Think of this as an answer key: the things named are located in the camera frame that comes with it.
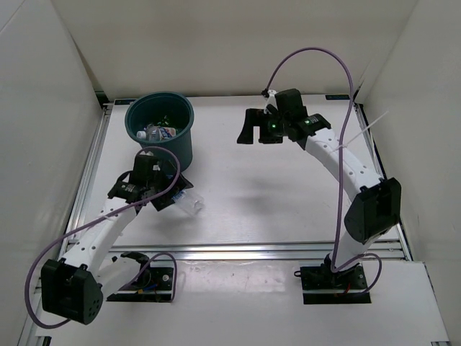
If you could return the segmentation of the clear bottle blue label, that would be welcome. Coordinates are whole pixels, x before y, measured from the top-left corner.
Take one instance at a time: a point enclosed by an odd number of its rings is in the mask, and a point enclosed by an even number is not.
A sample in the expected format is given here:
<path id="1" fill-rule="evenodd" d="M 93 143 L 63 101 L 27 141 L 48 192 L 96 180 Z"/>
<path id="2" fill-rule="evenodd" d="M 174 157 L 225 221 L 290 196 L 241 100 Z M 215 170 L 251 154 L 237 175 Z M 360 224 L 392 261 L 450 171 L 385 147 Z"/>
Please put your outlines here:
<path id="1" fill-rule="evenodd" d="M 197 215 L 205 207 L 203 198 L 192 189 L 182 190 L 173 197 L 173 201 L 191 216 Z"/>

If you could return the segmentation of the clear bottle orange white label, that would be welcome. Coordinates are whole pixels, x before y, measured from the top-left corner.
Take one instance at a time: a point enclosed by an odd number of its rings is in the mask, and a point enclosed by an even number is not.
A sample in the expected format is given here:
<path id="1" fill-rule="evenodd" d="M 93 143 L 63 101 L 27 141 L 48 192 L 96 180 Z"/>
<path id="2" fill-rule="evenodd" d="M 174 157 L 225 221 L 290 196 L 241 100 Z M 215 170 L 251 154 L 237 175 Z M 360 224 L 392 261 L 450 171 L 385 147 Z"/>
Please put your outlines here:
<path id="1" fill-rule="evenodd" d="M 136 133 L 136 138 L 150 143 L 164 141 L 180 134 L 180 129 L 149 124 Z"/>

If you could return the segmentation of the green plastic soda bottle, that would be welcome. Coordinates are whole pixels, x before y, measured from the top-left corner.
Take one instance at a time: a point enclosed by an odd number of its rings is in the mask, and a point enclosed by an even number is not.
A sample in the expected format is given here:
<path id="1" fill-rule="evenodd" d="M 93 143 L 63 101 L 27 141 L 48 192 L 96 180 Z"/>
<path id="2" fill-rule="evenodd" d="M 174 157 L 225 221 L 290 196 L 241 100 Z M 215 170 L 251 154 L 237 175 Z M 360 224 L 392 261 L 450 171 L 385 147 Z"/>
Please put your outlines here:
<path id="1" fill-rule="evenodd" d="M 169 115 L 161 115 L 153 121 L 153 124 L 156 126 L 168 127 L 172 125 L 172 120 Z"/>

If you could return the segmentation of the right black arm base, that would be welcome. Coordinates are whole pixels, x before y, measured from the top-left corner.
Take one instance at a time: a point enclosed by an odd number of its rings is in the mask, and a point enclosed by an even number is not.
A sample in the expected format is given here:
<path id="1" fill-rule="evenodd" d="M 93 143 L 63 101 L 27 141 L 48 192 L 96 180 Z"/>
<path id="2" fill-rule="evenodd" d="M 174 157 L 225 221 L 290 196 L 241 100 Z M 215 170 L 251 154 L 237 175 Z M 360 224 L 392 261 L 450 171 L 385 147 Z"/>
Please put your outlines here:
<path id="1" fill-rule="evenodd" d="M 305 305 L 372 303 L 370 294 L 364 293 L 367 280 L 361 265 L 340 273 L 332 273 L 325 264 L 300 267 L 294 276 L 301 280 Z"/>

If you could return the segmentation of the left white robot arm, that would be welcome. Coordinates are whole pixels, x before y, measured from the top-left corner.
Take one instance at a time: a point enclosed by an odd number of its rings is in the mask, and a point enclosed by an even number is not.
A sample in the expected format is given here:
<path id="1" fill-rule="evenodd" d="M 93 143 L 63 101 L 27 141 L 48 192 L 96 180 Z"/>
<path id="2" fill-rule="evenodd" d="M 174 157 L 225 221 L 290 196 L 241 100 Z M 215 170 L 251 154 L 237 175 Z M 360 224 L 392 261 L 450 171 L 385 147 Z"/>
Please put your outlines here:
<path id="1" fill-rule="evenodd" d="M 161 279 L 151 273 L 152 260 L 140 252 L 124 252 L 102 263 L 123 230 L 149 203 L 157 211 L 175 203 L 192 183 L 182 174 L 133 169 L 121 174 L 107 194 L 99 217 L 82 226 L 84 234 L 60 259 L 40 270 L 42 308 L 66 321 L 89 324 L 105 299 L 120 290 L 156 290 Z"/>

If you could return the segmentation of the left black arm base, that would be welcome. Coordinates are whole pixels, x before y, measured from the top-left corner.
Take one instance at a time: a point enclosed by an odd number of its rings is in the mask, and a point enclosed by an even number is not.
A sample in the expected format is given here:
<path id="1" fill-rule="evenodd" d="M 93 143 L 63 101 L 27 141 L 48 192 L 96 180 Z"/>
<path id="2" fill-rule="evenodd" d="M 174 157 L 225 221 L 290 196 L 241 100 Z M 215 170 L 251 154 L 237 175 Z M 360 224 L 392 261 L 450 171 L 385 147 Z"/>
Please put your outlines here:
<path id="1" fill-rule="evenodd" d="M 173 265 L 152 267 L 125 290 L 112 294 L 109 302 L 170 303 L 176 271 Z"/>

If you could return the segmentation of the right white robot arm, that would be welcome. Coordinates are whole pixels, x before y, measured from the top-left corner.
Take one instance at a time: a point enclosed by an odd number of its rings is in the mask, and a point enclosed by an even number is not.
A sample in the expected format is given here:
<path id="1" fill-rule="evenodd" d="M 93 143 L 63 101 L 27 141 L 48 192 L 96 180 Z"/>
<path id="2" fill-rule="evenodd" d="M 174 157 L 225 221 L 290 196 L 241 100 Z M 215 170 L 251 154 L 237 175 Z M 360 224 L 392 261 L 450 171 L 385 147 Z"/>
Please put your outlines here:
<path id="1" fill-rule="evenodd" d="M 327 255 L 323 279 L 340 288 L 350 277 L 349 270 L 366 257 L 367 250 L 394 227 L 400 218 L 401 185 L 367 168 L 349 149 L 341 146 L 331 124 L 319 114 L 308 115 L 305 107 L 294 115 L 281 117 L 273 106 L 267 110 L 248 108 L 239 144 L 296 142 L 316 158 L 339 184 L 338 212 L 333 250 Z"/>

